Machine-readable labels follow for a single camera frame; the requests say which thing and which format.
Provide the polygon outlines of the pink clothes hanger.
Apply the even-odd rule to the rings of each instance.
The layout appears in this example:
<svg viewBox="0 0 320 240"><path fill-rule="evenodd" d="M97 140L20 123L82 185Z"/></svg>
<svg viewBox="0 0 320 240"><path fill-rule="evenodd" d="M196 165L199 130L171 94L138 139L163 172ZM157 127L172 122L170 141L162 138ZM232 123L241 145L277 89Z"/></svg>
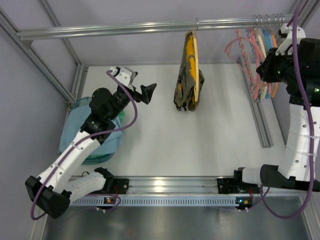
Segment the pink clothes hanger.
<svg viewBox="0 0 320 240"><path fill-rule="evenodd" d="M251 87L255 91L268 88L268 84L251 68L259 67L266 58L261 30L258 26L250 26L235 30L235 38L225 47L224 53L239 67L246 77L249 77Z"/></svg>

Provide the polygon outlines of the light blue trousers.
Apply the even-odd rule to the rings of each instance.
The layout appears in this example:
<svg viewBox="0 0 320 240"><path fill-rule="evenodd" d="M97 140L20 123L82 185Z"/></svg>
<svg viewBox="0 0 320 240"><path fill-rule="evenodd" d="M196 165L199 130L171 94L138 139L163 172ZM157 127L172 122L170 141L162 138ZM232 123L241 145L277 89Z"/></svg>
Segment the light blue trousers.
<svg viewBox="0 0 320 240"><path fill-rule="evenodd" d="M75 115L70 112L60 137L59 151L61 153L63 153L69 146L69 144L74 140L77 132L81 128L80 127L76 129L76 127L79 127L78 121L76 120ZM123 135L123 131L116 131L111 133L109 137L105 140L105 142L99 148L93 151L90 155L115 154L118 150L118 147L122 145Z"/></svg>

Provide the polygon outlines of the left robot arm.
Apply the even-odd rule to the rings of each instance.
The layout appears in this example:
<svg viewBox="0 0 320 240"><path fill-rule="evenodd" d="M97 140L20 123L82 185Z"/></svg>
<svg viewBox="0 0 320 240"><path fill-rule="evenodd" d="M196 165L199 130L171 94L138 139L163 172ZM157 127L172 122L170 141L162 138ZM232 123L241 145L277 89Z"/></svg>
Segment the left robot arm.
<svg viewBox="0 0 320 240"><path fill-rule="evenodd" d="M137 91L133 86L138 75L136 71L112 67L106 74L117 84L116 92L111 93L105 87L96 89L89 103L91 112L69 146L45 171L25 181L32 201L30 217L34 221L40 219L35 216L36 207L52 219L57 219L74 201L95 192L109 194L113 188L114 175L103 167L76 180L70 181L70 178L111 133L128 129L136 122L137 103L148 105L157 84L141 85L140 91Z"/></svg>

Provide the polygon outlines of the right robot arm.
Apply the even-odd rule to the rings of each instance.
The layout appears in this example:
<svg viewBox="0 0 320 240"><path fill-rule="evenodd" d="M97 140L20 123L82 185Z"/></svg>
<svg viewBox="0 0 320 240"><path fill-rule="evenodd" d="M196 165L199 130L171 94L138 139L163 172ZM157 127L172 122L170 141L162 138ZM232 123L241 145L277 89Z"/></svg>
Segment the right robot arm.
<svg viewBox="0 0 320 240"><path fill-rule="evenodd" d="M277 55L276 51L276 48L269 50L256 72L268 83L285 83L290 96L290 125L284 157L280 165L241 167L234 171L234 176L244 184L308 191L310 157L316 157L320 142L320 41L303 38L297 45L300 76L310 104L312 121L308 120L293 56L287 51Z"/></svg>

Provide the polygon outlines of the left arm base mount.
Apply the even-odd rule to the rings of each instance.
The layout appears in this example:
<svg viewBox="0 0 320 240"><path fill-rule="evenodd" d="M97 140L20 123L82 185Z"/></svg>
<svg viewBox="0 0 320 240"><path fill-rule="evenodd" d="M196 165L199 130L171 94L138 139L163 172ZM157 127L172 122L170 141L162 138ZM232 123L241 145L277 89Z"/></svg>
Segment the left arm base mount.
<svg viewBox="0 0 320 240"><path fill-rule="evenodd" d="M112 182L110 194L126 195L129 190L130 180L128 178L114 178Z"/></svg>

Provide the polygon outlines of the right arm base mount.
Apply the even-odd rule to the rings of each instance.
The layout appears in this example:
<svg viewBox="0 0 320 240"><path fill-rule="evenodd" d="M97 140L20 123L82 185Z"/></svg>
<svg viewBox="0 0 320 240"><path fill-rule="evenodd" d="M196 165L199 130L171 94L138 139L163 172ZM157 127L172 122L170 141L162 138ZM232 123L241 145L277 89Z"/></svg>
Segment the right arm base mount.
<svg viewBox="0 0 320 240"><path fill-rule="evenodd" d="M238 181L233 177L223 177L217 180L217 189L220 195L239 194Z"/></svg>

